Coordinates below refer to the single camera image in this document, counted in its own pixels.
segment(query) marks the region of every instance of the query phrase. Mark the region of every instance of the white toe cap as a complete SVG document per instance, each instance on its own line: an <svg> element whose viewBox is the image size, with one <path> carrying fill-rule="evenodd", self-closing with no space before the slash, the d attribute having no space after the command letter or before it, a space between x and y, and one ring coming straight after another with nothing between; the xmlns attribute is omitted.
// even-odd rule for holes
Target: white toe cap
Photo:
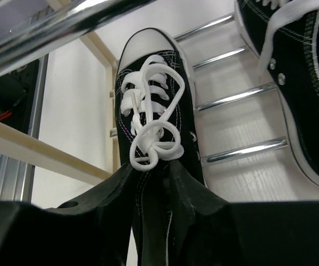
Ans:
<svg viewBox="0 0 319 266"><path fill-rule="evenodd" d="M127 42L119 65L119 71L143 57L162 50L175 50L173 45L155 29L144 29L135 33Z"/></svg>

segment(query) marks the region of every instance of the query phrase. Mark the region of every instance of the shoelace loop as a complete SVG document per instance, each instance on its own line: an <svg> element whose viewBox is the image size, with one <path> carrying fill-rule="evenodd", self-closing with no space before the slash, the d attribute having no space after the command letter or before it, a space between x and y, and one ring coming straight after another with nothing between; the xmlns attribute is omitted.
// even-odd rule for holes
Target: shoelace loop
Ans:
<svg viewBox="0 0 319 266"><path fill-rule="evenodd" d="M164 89L167 75L170 75L179 85L179 90L174 96L173 101L168 108L161 104L151 101L151 94L158 94L161 98L167 100L169 96ZM149 85L148 82L156 81L164 88ZM134 89L127 89L128 84L133 84ZM168 122L169 117L176 109L184 90L185 82L183 78L159 55L152 55L146 59L140 71L129 73L125 76L121 90L124 94L121 102L121 113L129 115L133 110L131 121L131 132L136 135L130 147L130 163L134 169L139 171L149 171L153 169L158 160L175 160L184 154L184 148L181 145L181 136L178 129ZM146 115L146 124L142 125L140 112ZM153 120L153 113L161 114L158 120ZM167 129L173 134L174 142L161 142L163 129ZM146 157L136 158L136 148L139 148ZM139 162L149 161L149 164L143 165Z"/></svg>

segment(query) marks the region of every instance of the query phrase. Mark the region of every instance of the red wire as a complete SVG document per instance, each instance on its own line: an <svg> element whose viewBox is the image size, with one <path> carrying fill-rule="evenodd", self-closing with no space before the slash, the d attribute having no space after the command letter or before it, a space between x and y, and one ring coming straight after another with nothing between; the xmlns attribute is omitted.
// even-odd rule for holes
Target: red wire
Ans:
<svg viewBox="0 0 319 266"><path fill-rule="evenodd" d="M6 118L9 118L11 115L12 115L11 112L7 113L5 116L0 117L0 121L4 120Z"/></svg>
<svg viewBox="0 0 319 266"><path fill-rule="evenodd" d="M0 116L4 116L5 114L7 114L9 111L5 111L4 113L0 114Z"/></svg>

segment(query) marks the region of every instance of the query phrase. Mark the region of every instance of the black sneaker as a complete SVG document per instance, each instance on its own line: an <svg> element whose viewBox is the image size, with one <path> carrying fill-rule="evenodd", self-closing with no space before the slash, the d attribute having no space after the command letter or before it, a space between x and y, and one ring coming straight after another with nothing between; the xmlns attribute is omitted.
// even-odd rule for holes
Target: black sneaker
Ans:
<svg viewBox="0 0 319 266"><path fill-rule="evenodd" d="M319 0L236 0L236 23L280 89L292 151L319 186Z"/></svg>
<svg viewBox="0 0 319 266"><path fill-rule="evenodd" d="M153 28L134 34L119 62L115 116L121 164L142 172L133 220L139 265L166 265L171 252L170 160L204 184L194 103L194 71L174 39Z"/></svg>

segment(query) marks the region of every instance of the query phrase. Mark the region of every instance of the beige frame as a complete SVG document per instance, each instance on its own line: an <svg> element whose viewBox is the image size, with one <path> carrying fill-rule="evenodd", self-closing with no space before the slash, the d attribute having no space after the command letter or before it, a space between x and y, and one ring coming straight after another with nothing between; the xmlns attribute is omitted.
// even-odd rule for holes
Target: beige frame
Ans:
<svg viewBox="0 0 319 266"><path fill-rule="evenodd" d="M54 10L71 3L71 0L47 0ZM106 71L107 119L106 169L97 168L66 152L34 139L9 126L0 123L0 154L69 176L79 181L96 185L111 176L120 167L119 146L111 130L116 127L114 119L114 81L117 60L95 32L88 33L80 40L93 53Z"/></svg>

